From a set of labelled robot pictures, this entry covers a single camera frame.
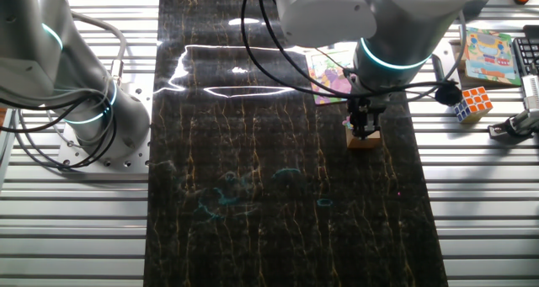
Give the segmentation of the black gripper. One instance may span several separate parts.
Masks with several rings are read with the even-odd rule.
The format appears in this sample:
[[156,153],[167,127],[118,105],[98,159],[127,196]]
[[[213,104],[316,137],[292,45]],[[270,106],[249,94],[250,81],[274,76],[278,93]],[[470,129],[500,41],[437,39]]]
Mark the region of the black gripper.
[[386,105],[380,104],[375,99],[349,98],[347,101],[347,111],[350,115],[350,124],[353,126],[353,136],[366,138],[368,132],[379,130],[379,116],[385,110]]

